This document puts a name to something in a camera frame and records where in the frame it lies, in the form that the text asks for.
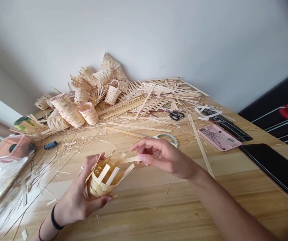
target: red bracelet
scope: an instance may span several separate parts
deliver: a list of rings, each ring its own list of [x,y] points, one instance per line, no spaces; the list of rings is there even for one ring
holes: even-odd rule
[[[40,229],[41,229],[41,226],[43,225],[44,221],[41,223],[41,225],[40,225],[40,227],[39,227],[39,231],[38,231],[38,238],[39,238],[40,241],[44,241],[44,240],[42,240],[41,237],[40,237]],[[58,233],[56,234],[56,236],[55,236],[53,239],[51,239],[50,241],[53,241],[53,240],[58,236],[58,234],[59,234],[59,232],[58,232]]]

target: black wristband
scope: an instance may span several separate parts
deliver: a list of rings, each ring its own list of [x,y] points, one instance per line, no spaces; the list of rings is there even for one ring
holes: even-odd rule
[[[56,223],[55,218],[54,218],[54,210],[55,210],[55,207],[56,207],[56,204],[55,204],[55,206],[53,207],[53,209],[52,209],[52,211],[51,211],[51,216],[50,216],[50,218],[51,218],[51,223],[53,224],[53,226],[54,226],[57,230],[62,230],[62,229],[65,227],[65,225],[61,227],[61,226],[58,225],[58,223]]]

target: hand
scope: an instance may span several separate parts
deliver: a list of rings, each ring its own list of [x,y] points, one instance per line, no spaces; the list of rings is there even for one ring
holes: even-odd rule
[[[106,203],[113,201],[112,196],[109,195],[96,198],[91,194],[87,196],[85,193],[86,179],[98,158],[99,161],[104,160],[104,153],[86,158],[84,169],[79,171],[77,178],[56,204],[54,218],[58,225],[64,226],[84,220],[97,209],[104,207]]]
[[[200,167],[165,139],[144,137],[131,147],[131,151],[136,149],[138,158],[146,166],[159,167],[178,178],[192,179]]]

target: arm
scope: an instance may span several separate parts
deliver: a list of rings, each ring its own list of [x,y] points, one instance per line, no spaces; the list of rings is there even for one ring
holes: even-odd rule
[[[113,201],[111,196],[96,198],[90,193],[86,194],[86,179],[91,173],[91,169],[97,161],[105,159],[104,153],[88,156],[83,164],[84,169],[80,169],[77,178],[73,181],[63,197],[57,202],[54,209],[54,219],[56,223],[63,227],[67,224],[75,223],[78,220],[86,219],[91,213]],[[57,230],[51,222],[49,214],[40,226],[40,229],[31,237],[31,241],[49,241],[56,238]]]
[[[168,141],[143,138],[132,146],[131,151],[136,149],[146,166],[156,166],[178,178],[187,179],[225,240],[278,240],[203,168]]]

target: basket handle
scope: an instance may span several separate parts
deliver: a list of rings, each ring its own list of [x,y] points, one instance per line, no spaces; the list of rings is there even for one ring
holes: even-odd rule
[[[118,82],[118,80],[113,80],[113,81],[117,81],[117,89],[119,89],[119,88],[118,88],[118,87],[119,87],[119,82]]]

